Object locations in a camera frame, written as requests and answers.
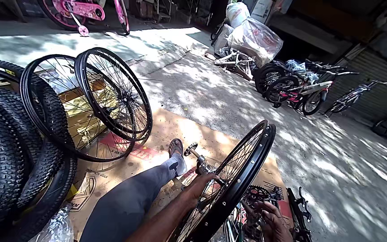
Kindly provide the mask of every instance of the pink bicycle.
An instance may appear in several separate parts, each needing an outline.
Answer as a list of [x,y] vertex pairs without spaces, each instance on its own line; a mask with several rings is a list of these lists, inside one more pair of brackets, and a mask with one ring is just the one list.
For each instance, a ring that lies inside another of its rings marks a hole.
[[[66,30],[76,31],[82,36],[88,36],[89,30],[85,26],[87,19],[103,21],[105,13],[102,6],[105,0],[38,0],[38,4],[45,14],[57,25]],[[123,0],[114,0],[117,18],[122,24],[124,33],[129,35],[128,15]]]

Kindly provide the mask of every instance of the person's hand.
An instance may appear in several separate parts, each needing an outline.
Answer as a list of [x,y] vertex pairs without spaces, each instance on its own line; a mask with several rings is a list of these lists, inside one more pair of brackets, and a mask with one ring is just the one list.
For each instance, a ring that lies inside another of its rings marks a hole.
[[187,199],[188,206],[195,207],[198,199],[202,195],[204,188],[211,179],[219,179],[214,173],[196,176],[196,178],[189,184],[182,192]]
[[265,222],[261,224],[264,242],[293,242],[285,219],[276,206],[269,202],[255,202],[254,206],[261,209],[261,216]]

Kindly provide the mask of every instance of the gray trousers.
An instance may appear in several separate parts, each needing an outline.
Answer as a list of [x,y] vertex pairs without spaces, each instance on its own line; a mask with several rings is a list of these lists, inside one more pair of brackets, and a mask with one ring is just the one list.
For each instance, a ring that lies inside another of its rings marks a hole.
[[102,196],[89,216],[80,242],[125,241],[140,226],[161,187],[175,177],[175,170],[166,165],[175,162],[184,161],[176,154],[164,164],[126,179]]

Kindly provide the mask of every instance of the cardboard sheet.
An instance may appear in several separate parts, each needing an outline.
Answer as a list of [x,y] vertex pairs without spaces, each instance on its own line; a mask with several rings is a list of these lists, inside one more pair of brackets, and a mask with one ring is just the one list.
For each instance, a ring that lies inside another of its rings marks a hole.
[[[111,146],[111,142],[108,141],[110,139],[105,139],[105,135],[109,134],[103,134],[103,138],[99,139],[99,142],[105,147]],[[74,184],[78,192],[72,198],[73,208],[70,213],[74,226],[74,239],[80,239],[87,219],[101,196],[123,180],[160,165],[168,159],[168,144],[173,138],[181,139],[184,148],[197,142],[196,151],[204,155],[210,164],[213,161],[217,163],[222,161],[239,142],[233,137],[201,126],[162,108],[154,110],[153,128],[149,139],[144,144],[137,143],[125,160],[107,163],[79,160]],[[185,157],[185,161],[188,167],[194,167],[196,164],[196,158],[193,156]],[[161,189],[146,218],[158,213],[177,196],[181,192],[182,182],[192,173],[194,173],[193,169],[189,170],[180,180],[173,179],[166,184]],[[271,186],[269,183],[285,190],[278,173],[276,159],[273,156],[267,158],[253,184],[268,188]],[[284,215],[287,217],[288,224],[293,227],[286,195],[284,199],[279,204],[282,208],[287,206],[282,211],[289,211],[288,214]]]

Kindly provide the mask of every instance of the rolling shutter door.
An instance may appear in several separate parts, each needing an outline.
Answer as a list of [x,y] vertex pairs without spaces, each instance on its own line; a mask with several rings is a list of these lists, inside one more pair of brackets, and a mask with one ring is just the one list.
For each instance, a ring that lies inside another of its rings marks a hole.
[[[365,49],[347,64],[348,70],[360,72],[359,75],[347,75],[337,78],[330,88],[324,108],[329,107],[351,89],[368,78],[387,82],[387,60],[372,50]],[[371,122],[378,122],[387,117],[387,86],[377,84],[371,91],[365,92],[347,111]]]

